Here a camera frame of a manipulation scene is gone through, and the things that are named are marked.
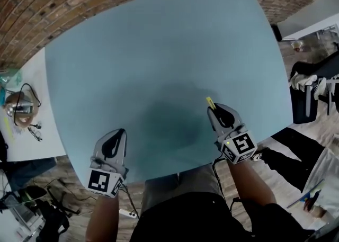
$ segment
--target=white table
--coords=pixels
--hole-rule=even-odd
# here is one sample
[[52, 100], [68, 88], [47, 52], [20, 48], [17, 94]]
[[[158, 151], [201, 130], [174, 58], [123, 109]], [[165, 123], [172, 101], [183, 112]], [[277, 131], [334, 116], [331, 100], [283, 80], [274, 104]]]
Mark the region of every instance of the white table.
[[41, 101], [39, 113], [34, 118], [33, 124], [41, 122], [42, 141], [38, 142], [28, 129], [23, 129], [19, 133], [18, 128], [11, 122], [11, 118], [0, 108], [0, 131], [8, 144], [8, 161], [24, 161], [65, 155], [50, 105], [44, 48], [21, 68], [6, 88], [19, 91], [24, 83], [33, 87]]

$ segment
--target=black pants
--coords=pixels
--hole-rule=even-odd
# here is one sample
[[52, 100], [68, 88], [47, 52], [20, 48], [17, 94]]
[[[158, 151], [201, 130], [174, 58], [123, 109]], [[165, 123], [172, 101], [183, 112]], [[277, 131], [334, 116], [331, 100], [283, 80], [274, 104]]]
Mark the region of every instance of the black pants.
[[291, 128], [281, 130], [272, 138], [287, 146], [301, 162], [270, 149], [263, 152], [262, 159], [270, 169], [276, 170], [287, 182], [302, 192], [325, 147]]

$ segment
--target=light blue table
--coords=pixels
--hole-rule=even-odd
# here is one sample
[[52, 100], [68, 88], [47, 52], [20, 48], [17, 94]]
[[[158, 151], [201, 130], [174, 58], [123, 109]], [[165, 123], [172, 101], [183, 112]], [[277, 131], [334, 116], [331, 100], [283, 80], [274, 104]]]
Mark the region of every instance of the light blue table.
[[205, 98], [262, 141], [292, 123], [287, 76], [257, 0], [136, 0], [46, 47], [51, 105], [82, 183], [96, 141], [125, 128], [128, 182], [219, 156]]

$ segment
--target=cable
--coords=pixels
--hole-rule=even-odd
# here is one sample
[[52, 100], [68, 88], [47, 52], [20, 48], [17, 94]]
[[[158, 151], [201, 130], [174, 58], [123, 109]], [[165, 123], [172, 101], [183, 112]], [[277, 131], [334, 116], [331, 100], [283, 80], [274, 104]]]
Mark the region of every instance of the cable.
[[[120, 190], [128, 195], [128, 193], [124, 189], [120, 188]], [[133, 209], [132, 212], [137, 213], [138, 211], [136, 209]]]
[[40, 122], [38, 122], [37, 124], [30, 124], [30, 126], [33, 126], [37, 129], [41, 129], [41, 123]]
[[52, 181], [50, 181], [47, 185], [45, 185], [43, 188], [45, 189], [47, 186], [49, 186], [51, 183], [53, 183], [55, 180], [57, 180], [58, 178], [53, 179]]
[[96, 200], [96, 198], [95, 197], [92, 197], [92, 196], [89, 196], [89, 197], [87, 197], [87, 198], [85, 198], [85, 199], [79, 199], [70, 189], [68, 189], [68, 187], [65, 185], [65, 183], [63, 182], [63, 181], [61, 181], [59, 178], [56, 178], [56, 179], [53, 179], [52, 181], [50, 181], [47, 185], [45, 185], [44, 186], [44, 189], [48, 186], [48, 185], [50, 185], [51, 183], [53, 183], [55, 180], [58, 180], [58, 182], [65, 188], [65, 189], [67, 189], [73, 196], [74, 196], [74, 198], [77, 200], [77, 201], [79, 201], [79, 202], [83, 202], [83, 201], [86, 201], [86, 200], [88, 200], [88, 199], [93, 199], [93, 200]]
[[18, 97], [17, 97], [16, 106], [15, 106], [14, 115], [13, 115], [14, 124], [15, 124], [16, 126], [18, 126], [18, 125], [16, 124], [16, 121], [15, 121], [16, 110], [17, 110], [17, 106], [19, 105], [20, 95], [21, 95], [21, 92], [22, 92], [22, 88], [23, 88], [25, 85], [27, 85], [27, 86], [29, 86], [29, 87], [31, 88], [31, 91], [32, 91], [32, 93], [33, 93], [35, 99], [37, 99], [37, 101], [39, 102], [38, 107], [41, 106], [41, 102], [39, 101], [38, 97], [36, 96], [36, 94], [35, 94], [35, 92], [34, 92], [32, 86], [31, 86], [30, 84], [28, 84], [28, 83], [24, 83], [24, 84], [21, 86], [21, 89], [20, 89], [20, 91], [19, 91], [19, 95], [18, 95]]
[[3, 189], [3, 194], [2, 194], [1, 199], [5, 196], [5, 194], [6, 194], [5, 189], [8, 186], [8, 184], [10, 183], [9, 181], [7, 181], [7, 184], [4, 187], [4, 175], [5, 175], [5, 173], [6, 173], [5, 171], [2, 172], [2, 189]]
[[80, 217], [80, 216], [83, 216], [85, 214], [91, 214], [91, 213], [93, 213], [93, 211], [87, 212], [87, 213], [82, 213], [82, 214], [76, 214], [76, 215], [73, 215], [72, 217]]
[[233, 207], [233, 204], [234, 204], [235, 202], [242, 202], [242, 201], [240, 200], [239, 197], [233, 198], [232, 204], [231, 204], [231, 206], [230, 206], [230, 208], [229, 208], [229, 211], [231, 212], [231, 214], [232, 214], [232, 207]]
[[131, 203], [133, 209], [134, 209], [134, 212], [137, 214], [138, 219], [140, 219], [140, 218], [139, 218], [138, 211], [137, 211], [137, 209], [136, 209], [136, 207], [134, 206], [134, 203], [133, 203], [133, 201], [132, 201], [131, 195], [130, 195], [129, 192], [128, 192], [127, 186], [125, 186], [124, 184], [123, 184], [122, 186], [123, 186], [124, 189], [126, 190], [126, 194], [127, 194], [128, 198], [129, 198], [129, 201], [130, 201], [130, 203]]
[[223, 160], [226, 160], [225, 158], [222, 158], [222, 156], [224, 155], [221, 151], [219, 151], [221, 153], [221, 155], [216, 159], [214, 160], [213, 164], [212, 164], [212, 169], [213, 169], [213, 172], [214, 172], [214, 175], [215, 177], [217, 178], [217, 181], [218, 181], [218, 185], [219, 185], [219, 188], [220, 188], [220, 191], [222, 193], [222, 196], [224, 197], [224, 200], [226, 201], [226, 198], [224, 196], [224, 193], [222, 191], [222, 186], [221, 186], [221, 181], [219, 179], [219, 176], [218, 176], [218, 173], [216, 171], [216, 163], [217, 162], [220, 162], [220, 161], [223, 161]]

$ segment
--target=sneaker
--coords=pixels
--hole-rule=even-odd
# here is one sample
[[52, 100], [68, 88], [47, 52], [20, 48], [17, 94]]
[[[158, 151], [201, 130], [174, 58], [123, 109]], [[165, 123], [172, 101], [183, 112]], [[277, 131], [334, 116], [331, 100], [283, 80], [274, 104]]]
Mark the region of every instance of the sneaker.
[[260, 161], [261, 160], [261, 157], [262, 157], [262, 154], [263, 153], [257, 153], [257, 154], [254, 154], [252, 157], [251, 157], [251, 160], [252, 161]]
[[263, 155], [263, 151], [265, 151], [265, 150], [269, 150], [269, 148], [268, 147], [263, 147], [262, 149], [257, 150], [254, 153], [254, 155], [251, 157], [251, 160], [252, 161], [260, 161], [260, 160], [262, 160], [261, 157]]

